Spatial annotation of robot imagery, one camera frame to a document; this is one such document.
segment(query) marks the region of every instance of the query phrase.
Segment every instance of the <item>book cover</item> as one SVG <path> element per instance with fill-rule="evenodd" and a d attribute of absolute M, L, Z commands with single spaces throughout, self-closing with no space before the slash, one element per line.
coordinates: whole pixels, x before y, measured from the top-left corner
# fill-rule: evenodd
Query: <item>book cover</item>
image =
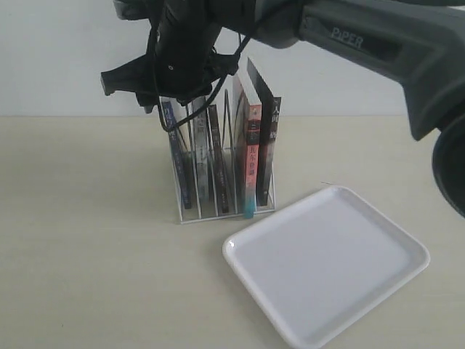
<path fill-rule="evenodd" d="M 225 159 L 221 146 L 221 133 L 219 131 L 218 111 L 216 105 L 208 108 L 209 125 L 211 130 L 211 146 L 213 148 L 213 169 L 215 186 L 217 189 L 217 201 L 222 213 L 230 211 L 227 195 L 227 178 Z"/>
<path fill-rule="evenodd" d="M 250 57 L 247 72 L 262 101 L 262 122 L 260 128 L 259 164 L 256 175 L 256 199 L 260 206 L 268 205 L 272 175 L 275 141 L 281 108 L 281 97 L 276 97 L 265 82 L 258 65 Z"/>
<path fill-rule="evenodd" d="M 256 211 L 256 175 L 258 170 L 262 102 L 245 69 L 240 68 L 232 82 L 235 155 L 240 172 L 241 200 L 245 218 Z"/>
<path fill-rule="evenodd" d="M 193 111 L 197 111 L 206 98 L 199 97 L 192 102 Z M 208 140 L 206 111 L 193 120 L 193 140 L 195 154 L 195 170 L 197 171 L 198 196 L 201 201 L 207 202 L 209 193 L 209 140 Z"/>
<path fill-rule="evenodd" d="M 167 127 L 171 127 L 176 124 L 176 118 L 174 116 L 174 109 L 171 101 L 165 100 L 162 103 L 163 114 Z M 177 179 L 179 182 L 179 189 L 181 192 L 182 205 L 185 209 L 192 208 L 192 200 L 190 195 L 190 189 L 187 181 L 187 172 L 185 169 L 185 162 L 182 155 L 182 147 L 184 146 L 183 141 L 180 139 L 177 130 L 169 133 L 169 145 L 171 149 L 171 156 L 174 162 L 174 168 L 176 169 Z"/>

